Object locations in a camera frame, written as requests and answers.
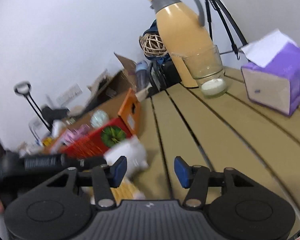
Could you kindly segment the white and orange plush toy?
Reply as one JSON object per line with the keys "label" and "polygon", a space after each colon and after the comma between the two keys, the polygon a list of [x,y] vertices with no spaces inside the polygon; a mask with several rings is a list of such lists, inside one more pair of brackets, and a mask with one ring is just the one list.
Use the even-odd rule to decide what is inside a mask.
{"label": "white and orange plush toy", "polygon": [[120,186],[111,188],[116,203],[120,204],[122,200],[145,200],[144,193],[132,183],[134,175],[149,167],[146,149],[136,135],[113,146],[104,154],[108,165],[115,163],[121,156],[127,159],[127,170]]}

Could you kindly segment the lilac fleece cloth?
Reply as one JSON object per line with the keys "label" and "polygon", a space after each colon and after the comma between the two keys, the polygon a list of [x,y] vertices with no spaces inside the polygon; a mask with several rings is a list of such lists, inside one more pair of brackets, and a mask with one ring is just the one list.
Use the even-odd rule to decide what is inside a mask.
{"label": "lilac fleece cloth", "polygon": [[82,137],[85,137],[89,131],[90,127],[88,125],[81,125],[78,129],[67,129],[63,133],[62,144],[69,146]]}

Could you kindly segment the iridescent plastic bag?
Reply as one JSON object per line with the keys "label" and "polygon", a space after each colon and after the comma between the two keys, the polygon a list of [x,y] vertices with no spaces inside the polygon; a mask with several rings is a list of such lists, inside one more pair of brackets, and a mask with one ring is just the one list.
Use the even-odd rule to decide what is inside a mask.
{"label": "iridescent plastic bag", "polygon": [[104,126],[108,121],[109,115],[101,109],[96,110],[90,119],[92,128],[100,128]]}

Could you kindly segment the red cardboard fruit box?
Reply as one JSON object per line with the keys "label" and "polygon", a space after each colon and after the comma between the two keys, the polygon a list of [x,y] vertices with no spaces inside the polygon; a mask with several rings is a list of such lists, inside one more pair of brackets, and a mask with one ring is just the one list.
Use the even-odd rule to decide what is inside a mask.
{"label": "red cardboard fruit box", "polygon": [[[109,116],[109,121],[100,128],[93,128],[91,118],[97,110]],[[60,145],[62,137],[53,140],[51,145],[44,147],[44,154],[65,153],[70,157],[88,158],[103,155],[114,145],[136,135],[139,130],[141,105],[134,90],[131,88],[118,96],[99,105],[85,114],[75,123],[66,126],[66,131],[75,131],[81,127],[89,127],[87,134],[75,140],[69,146]]]}

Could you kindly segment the open brown cardboard box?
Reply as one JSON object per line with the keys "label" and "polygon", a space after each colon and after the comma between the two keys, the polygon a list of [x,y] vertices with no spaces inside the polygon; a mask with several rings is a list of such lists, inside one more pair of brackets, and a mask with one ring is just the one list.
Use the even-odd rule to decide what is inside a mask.
{"label": "open brown cardboard box", "polygon": [[95,108],[108,99],[129,90],[136,92],[136,62],[122,55],[114,53],[115,57],[122,64],[123,69],[111,76],[106,69],[92,85],[88,86],[90,97],[86,106]]}

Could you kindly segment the blue water bottle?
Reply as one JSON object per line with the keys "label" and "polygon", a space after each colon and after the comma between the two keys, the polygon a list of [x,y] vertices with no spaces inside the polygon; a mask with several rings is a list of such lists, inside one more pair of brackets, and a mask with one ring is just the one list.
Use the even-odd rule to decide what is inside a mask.
{"label": "blue water bottle", "polygon": [[135,77],[136,77],[136,87],[137,91],[145,89],[149,84],[148,78],[148,64],[146,61],[140,61],[136,64]]}

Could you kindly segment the glass candle jar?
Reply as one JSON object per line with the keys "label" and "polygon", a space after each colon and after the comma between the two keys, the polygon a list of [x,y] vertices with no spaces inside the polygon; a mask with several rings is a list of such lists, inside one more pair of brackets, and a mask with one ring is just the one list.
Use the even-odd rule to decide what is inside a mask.
{"label": "glass candle jar", "polygon": [[216,45],[172,55],[182,59],[205,98],[216,98],[226,92],[228,85],[224,79],[224,67]]}

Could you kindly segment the purple tissue box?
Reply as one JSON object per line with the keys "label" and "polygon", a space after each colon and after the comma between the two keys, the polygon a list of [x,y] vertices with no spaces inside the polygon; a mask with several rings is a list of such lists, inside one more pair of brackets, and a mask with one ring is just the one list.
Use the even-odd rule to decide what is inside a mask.
{"label": "purple tissue box", "polygon": [[300,47],[276,29],[241,51],[249,100],[291,116],[300,105]]}

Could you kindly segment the yellow thermos jug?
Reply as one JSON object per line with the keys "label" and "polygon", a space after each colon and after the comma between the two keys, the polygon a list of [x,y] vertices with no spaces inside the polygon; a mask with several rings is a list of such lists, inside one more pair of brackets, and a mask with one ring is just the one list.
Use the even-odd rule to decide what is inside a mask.
{"label": "yellow thermos jug", "polygon": [[187,88],[197,88],[181,57],[198,49],[213,47],[205,28],[205,13],[200,0],[193,0],[198,13],[181,0],[149,1],[155,12],[159,35],[179,73],[181,83]]}

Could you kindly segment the woven rattan ball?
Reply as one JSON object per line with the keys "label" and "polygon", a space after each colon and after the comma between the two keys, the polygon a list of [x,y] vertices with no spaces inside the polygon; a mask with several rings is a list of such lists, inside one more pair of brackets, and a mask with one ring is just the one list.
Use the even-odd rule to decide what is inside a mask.
{"label": "woven rattan ball", "polygon": [[139,37],[139,44],[146,57],[163,57],[168,53],[158,33],[145,33]]}

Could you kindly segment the dark blue cloth bag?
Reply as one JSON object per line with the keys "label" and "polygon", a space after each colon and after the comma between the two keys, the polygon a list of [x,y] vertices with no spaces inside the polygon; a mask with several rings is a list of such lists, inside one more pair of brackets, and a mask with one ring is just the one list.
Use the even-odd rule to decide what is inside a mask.
{"label": "dark blue cloth bag", "polygon": [[155,61],[160,66],[171,61],[171,57],[159,35],[156,20],[139,37],[139,45],[148,60]]}

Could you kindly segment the white wall socket strip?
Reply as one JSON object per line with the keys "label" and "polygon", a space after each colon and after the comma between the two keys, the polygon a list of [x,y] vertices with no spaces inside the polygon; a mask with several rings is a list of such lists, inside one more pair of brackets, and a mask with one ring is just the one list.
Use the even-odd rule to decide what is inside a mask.
{"label": "white wall socket strip", "polygon": [[61,94],[56,102],[60,106],[65,106],[67,103],[71,102],[74,98],[82,94],[82,90],[78,84],[71,86],[68,90],[66,90],[63,94]]}

